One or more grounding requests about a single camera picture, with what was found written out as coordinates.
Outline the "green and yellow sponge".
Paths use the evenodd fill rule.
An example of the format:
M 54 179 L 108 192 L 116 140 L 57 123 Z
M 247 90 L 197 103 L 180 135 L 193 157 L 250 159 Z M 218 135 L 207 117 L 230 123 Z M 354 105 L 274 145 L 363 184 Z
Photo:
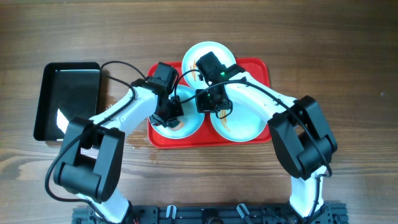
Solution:
M 167 127 L 172 131 L 178 131 L 179 129 L 184 127 L 184 123 L 179 119 L 175 119 L 173 121 L 169 121 L 167 123 Z

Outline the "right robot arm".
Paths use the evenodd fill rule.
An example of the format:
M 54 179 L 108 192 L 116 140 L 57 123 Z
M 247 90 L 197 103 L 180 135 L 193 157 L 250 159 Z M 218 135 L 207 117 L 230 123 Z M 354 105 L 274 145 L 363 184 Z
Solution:
M 290 207 L 305 223 L 320 216 L 323 179 L 332 175 L 338 146 L 319 104 L 310 96 L 298 100 L 278 93 L 249 72 L 203 72 L 200 79 L 207 87 L 197 91 L 197 102 L 212 110 L 238 103 L 267 123 L 275 154 L 291 176 Z

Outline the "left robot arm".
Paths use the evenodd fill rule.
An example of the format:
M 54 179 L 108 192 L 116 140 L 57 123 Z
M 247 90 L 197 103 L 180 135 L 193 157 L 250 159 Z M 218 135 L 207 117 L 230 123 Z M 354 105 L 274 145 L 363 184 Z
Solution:
M 154 117 L 156 124 L 176 127 L 182 107 L 174 91 L 175 86 L 131 86 L 107 111 L 69 122 L 60 152 L 45 176 L 48 195 L 66 202 L 51 191 L 49 182 L 54 181 L 76 195 L 74 202 L 91 207 L 102 222 L 136 223 L 131 202 L 117 189 L 124 141 L 148 117 Z

